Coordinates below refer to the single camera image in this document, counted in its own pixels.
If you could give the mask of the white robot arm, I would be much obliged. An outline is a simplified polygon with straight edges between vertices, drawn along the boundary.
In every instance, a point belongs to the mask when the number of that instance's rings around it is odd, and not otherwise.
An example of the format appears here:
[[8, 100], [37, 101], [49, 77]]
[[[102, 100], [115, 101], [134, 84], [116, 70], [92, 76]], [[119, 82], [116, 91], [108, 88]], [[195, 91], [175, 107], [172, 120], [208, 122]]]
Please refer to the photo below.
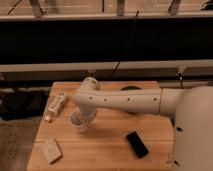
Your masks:
[[213, 171], [213, 87], [102, 90], [87, 77], [72, 96], [71, 123], [88, 125], [99, 108], [175, 119], [172, 171]]

